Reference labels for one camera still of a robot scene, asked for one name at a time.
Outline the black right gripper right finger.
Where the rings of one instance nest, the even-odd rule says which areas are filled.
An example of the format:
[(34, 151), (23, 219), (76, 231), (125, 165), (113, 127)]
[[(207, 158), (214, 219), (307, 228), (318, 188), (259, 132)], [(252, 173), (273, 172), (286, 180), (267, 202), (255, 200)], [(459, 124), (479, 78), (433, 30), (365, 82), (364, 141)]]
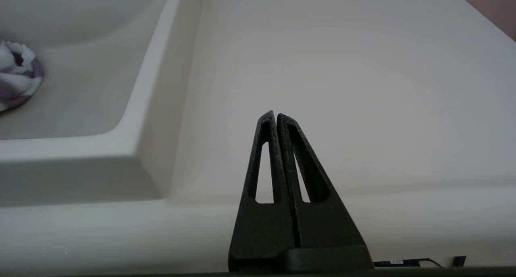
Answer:
[(294, 247), (285, 270), (372, 270), (367, 245), (295, 119), (277, 117), (277, 132), (293, 213)]

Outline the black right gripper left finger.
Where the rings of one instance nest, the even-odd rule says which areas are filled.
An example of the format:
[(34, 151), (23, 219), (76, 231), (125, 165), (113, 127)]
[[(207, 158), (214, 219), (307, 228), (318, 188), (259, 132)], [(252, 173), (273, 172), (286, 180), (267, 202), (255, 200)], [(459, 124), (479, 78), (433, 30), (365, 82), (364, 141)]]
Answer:
[[(272, 203), (256, 200), (264, 144), (268, 144)], [(280, 255), (295, 244), (292, 190), (286, 178), (276, 117), (269, 110), (256, 124), (227, 266), (230, 272), (280, 271)]]

